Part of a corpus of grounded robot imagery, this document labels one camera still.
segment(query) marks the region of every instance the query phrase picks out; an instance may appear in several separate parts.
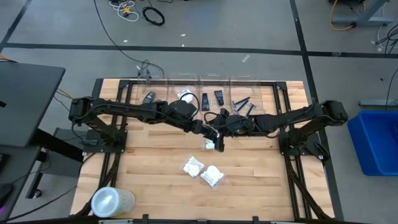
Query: wooden tabletop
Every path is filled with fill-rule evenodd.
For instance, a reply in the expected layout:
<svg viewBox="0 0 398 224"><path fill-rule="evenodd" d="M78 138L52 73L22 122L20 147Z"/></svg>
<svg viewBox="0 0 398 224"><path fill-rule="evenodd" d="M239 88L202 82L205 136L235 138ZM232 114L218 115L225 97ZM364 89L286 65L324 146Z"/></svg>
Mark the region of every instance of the wooden tabletop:
<svg viewBox="0 0 398 224"><path fill-rule="evenodd" d="M115 100L118 79L103 81L100 98ZM286 82L293 110L307 106L303 82ZM186 88L177 85L134 85L131 101L141 104L149 91L156 99L177 100L176 92ZM219 112L214 90L224 93L225 108L230 101L250 96L256 113L276 114L274 94L268 86L189 86L197 96L208 93L211 110ZM283 95L279 92L283 105ZM242 110L246 114L249 106ZM110 123L111 116L102 115ZM166 124L149 125L127 119L126 152L121 156L117 188L130 190L136 197L131 213L118 218L208 219L208 220L294 220L284 158L276 139L225 138L225 152L203 150L204 138ZM212 189L203 179L192 178L182 166L195 156L206 166L214 165L225 173L222 183ZM98 186L103 154L93 156L81 169L71 213L89 201ZM322 163L311 156L302 156L307 189L319 206L334 217ZM300 216L304 217L301 194L297 190Z"/></svg>

